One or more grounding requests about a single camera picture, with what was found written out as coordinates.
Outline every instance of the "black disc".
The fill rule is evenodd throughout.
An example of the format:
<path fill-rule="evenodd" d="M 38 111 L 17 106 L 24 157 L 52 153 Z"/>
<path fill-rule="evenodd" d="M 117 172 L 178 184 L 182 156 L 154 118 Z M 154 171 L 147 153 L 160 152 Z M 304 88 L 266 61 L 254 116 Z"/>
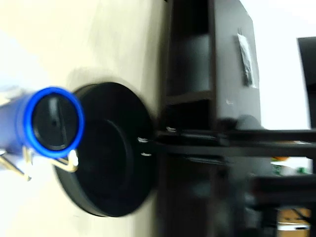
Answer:
<path fill-rule="evenodd" d="M 78 170 L 56 168 L 74 203 L 97 216 L 119 217 L 136 210 L 156 177 L 156 158 L 142 156 L 138 137 L 151 138 L 153 125 L 141 100 L 125 86 L 106 82 L 77 92 L 85 129 L 77 147 Z"/>

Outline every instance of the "black stand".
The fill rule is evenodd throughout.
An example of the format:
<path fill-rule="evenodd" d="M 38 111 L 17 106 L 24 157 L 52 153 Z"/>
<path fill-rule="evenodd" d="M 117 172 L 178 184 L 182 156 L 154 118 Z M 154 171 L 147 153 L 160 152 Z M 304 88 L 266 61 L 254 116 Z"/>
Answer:
<path fill-rule="evenodd" d="M 76 95 L 86 115 L 79 168 L 56 172 L 69 197 L 88 213 L 118 217 L 137 209 L 155 184 L 157 153 L 229 167 L 230 190 L 222 201 L 230 208 L 216 210 L 214 218 L 230 212 L 218 227 L 228 225 L 234 236 L 262 231 L 275 236 L 277 208 L 309 207 L 316 201 L 315 175 L 276 177 L 260 168 L 261 163 L 269 166 L 272 156 L 312 157 L 316 146 L 307 142 L 316 140 L 313 130 L 267 131 L 245 116 L 228 131 L 167 127 L 154 134 L 146 108 L 125 86 L 89 85 Z M 252 130 L 241 130 L 245 124 Z"/>

